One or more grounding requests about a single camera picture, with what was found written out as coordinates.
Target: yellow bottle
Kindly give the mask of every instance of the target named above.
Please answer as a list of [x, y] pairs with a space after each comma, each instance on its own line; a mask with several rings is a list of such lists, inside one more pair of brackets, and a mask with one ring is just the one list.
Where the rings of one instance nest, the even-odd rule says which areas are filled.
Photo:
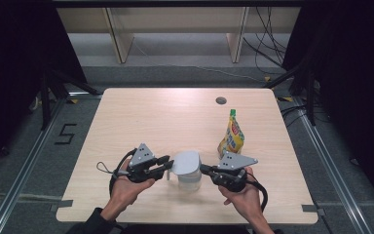
[[243, 145], [244, 134], [239, 127], [239, 123], [236, 121], [236, 109], [231, 109], [226, 136], [224, 136], [217, 147], [219, 158], [221, 159], [226, 151], [240, 153]]

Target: white cup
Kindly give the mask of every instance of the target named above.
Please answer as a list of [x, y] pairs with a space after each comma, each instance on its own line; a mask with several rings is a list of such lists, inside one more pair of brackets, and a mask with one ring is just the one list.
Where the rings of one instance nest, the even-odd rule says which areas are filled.
[[174, 156], [171, 171], [178, 176], [178, 187], [186, 191], [196, 191], [202, 183], [199, 152], [183, 151]]

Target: sleeve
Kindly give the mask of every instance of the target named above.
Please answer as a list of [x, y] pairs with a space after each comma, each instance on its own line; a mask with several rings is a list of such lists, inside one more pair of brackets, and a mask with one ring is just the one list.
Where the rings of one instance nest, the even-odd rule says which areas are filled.
[[95, 208], [86, 222], [75, 224], [66, 234], [108, 234], [115, 226], [115, 221], [107, 221], [101, 216], [102, 209]]
[[275, 234], [284, 234], [284, 232], [281, 229], [277, 229], [274, 232]]

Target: wooden table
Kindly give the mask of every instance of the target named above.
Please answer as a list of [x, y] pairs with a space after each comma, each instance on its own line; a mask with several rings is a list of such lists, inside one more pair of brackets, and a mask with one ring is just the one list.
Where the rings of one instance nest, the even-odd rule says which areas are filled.
[[[218, 104], [219, 97], [227, 99]], [[122, 157], [145, 142], [157, 155], [174, 156], [197, 150], [202, 163], [217, 165], [217, 145], [224, 137], [230, 109], [245, 136], [242, 154], [257, 158], [252, 168], [269, 193], [264, 212], [270, 223], [306, 224], [318, 221], [305, 213], [312, 205], [305, 179], [293, 150], [278, 104], [267, 89], [108, 89], [93, 118], [74, 172], [62, 200], [72, 207], [59, 208], [60, 221], [85, 221], [95, 207], [109, 199], [109, 174]], [[196, 192], [178, 188], [177, 177], [164, 177], [138, 196], [118, 221], [127, 223], [245, 224], [210, 178], [203, 175]]]

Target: metal rail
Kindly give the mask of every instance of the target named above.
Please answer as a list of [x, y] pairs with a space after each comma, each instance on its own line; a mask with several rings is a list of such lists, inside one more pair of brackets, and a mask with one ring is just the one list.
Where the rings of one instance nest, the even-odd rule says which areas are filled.
[[[299, 97], [294, 97], [293, 99], [296, 105], [303, 104]], [[341, 199], [341, 202], [345, 207], [345, 210], [351, 219], [352, 225], [354, 226], [356, 232], [363, 234], [373, 233], [363, 215], [360, 206], [357, 204], [351, 190], [339, 173], [339, 170], [333, 162], [329, 151], [327, 151], [327, 148], [324, 145], [317, 128], [310, 124], [310, 121], [305, 115], [305, 110], [299, 110], [299, 115], [301, 116], [300, 118], [302, 119], [303, 125], [305, 126], [306, 131], [308, 132], [309, 137], [315, 146], [315, 149], [318, 151], [318, 156], [329, 174], [329, 178], [332, 181], [332, 184], [335, 187], [336, 192], [339, 195], [339, 198]]]
[[67, 99], [101, 99], [102, 95], [91, 95], [87, 92], [70, 92]]
[[8, 218], [14, 209], [15, 204], [17, 203], [19, 194], [23, 189], [24, 185], [26, 184], [29, 175], [31, 174], [36, 161], [41, 153], [43, 146], [53, 129], [54, 122], [56, 121], [56, 117], [59, 114], [59, 111], [62, 109], [63, 105], [65, 104], [65, 99], [59, 99], [56, 102], [56, 105], [53, 110], [53, 118], [51, 119], [50, 123], [48, 124], [47, 128], [45, 128], [39, 134], [35, 144], [33, 145], [31, 151], [29, 152], [28, 157], [26, 158], [25, 162], [23, 163], [22, 168], [20, 169], [17, 178], [15, 179], [14, 183], [12, 184], [11, 189], [6, 194], [4, 201], [0, 206], [0, 233], [2, 232]]

